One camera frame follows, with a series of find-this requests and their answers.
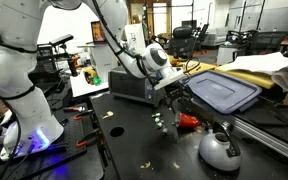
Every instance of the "office chair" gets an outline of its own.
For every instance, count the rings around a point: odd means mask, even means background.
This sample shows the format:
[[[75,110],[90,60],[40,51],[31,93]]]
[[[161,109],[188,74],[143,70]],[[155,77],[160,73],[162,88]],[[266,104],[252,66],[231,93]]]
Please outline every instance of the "office chair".
[[[29,79],[43,91],[45,97],[54,93],[61,93],[65,85],[59,74],[61,69],[56,68],[52,46],[48,44],[38,45],[36,59],[36,67],[29,74]]]
[[[240,55],[263,55],[277,52],[282,41],[288,36],[288,32],[256,32],[250,42],[246,43],[244,50],[233,52],[233,61]]]
[[[208,29],[209,24],[204,24],[201,32],[198,34],[197,42],[196,42],[196,50],[199,50],[201,54],[203,54],[202,51],[202,42],[204,42],[206,37],[206,31]]]
[[[173,38],[169,40],[168,55],[182,61],[193,58],[197,37],[192,35],[191,26],[180,26],[173,30]]]

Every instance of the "desk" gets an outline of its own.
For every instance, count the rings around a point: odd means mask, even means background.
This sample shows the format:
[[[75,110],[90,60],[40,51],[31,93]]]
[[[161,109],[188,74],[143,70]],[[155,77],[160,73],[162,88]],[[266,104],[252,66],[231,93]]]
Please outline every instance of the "desk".
[[[73,77],[70,76],[73,97],[79,97],[95,93],[97,91],[108,89],[108,82],[101,83],[100,85],[90,85],[86,82],[84,73]]]
[[[170,125],[174,115],[169,109],[155,109],[111,95],[91,101],[119,179],[288,179],[287,165],[267,155],[258,144],[238,140],[242,151],[240,171],[224,175],[198,157],[198,144],[204,134],[178,133]],[[108,111],[114,115],[102,119]],[[169,130],[166,136],[155,129],[151,114],[156,112],[163,113]],[[124,128],[124,133],[112,137],[110,132],[115,127]],[[140,168],[148,161],[151,163],[149,168]]]
[[[183,71],[186,70],[185,67],[184,67],[186,62],[179,62],[177,59],[174,59],[174,57],[172,55],[168,55],[168,58],[169,58],[171,64],[173,65],[173,67],[174,66],[182,67]],[[196,70],[192,70],[190,73],[194,74],[194,73],[199,72],[199,71],[213,70],[214,68],[216,68],[215,65],[207,64],[207,63],[203,63],[203,62],[200,63],[199,67],[200,68],[197,71]]]

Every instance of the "white kettle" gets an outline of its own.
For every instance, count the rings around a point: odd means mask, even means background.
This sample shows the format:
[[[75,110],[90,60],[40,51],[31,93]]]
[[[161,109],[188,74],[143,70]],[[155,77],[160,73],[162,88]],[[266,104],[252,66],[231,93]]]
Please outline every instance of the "white kettle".
[[[238,144],[230,137],[227,130],[229,125],[228,122],[219,125],[223,133],[213,133],[213,128],[208,125],[209,133],[199,144],[199,153],[204,161],[222,171],[237,170],[242,162]]]

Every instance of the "blue light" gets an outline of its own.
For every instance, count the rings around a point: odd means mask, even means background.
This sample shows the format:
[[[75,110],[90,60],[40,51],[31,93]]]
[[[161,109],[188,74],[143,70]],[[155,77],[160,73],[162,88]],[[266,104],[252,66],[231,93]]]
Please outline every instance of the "blue light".
[[[46,138],[46,136],[40,129],[36,130],[36,134],[40,137],[43,147],[48,146],[50,144],[50,141]]]

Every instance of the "computer monitor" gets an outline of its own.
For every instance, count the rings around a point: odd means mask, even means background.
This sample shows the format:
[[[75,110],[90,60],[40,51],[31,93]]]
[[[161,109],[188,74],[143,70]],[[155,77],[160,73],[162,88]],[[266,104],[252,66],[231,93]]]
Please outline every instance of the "computer monitor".
[[[191,26],[192,29],[196,29],[196,25],[197,25],[196,20],[182,21],[182,26]]]
[[[106,43],[105,34],[100,21],[91,22],[94,44]]]
[[[129,49],[135,48],[136,53],[142,54],[146,48],[142,24],[128,24],[125,35]]]

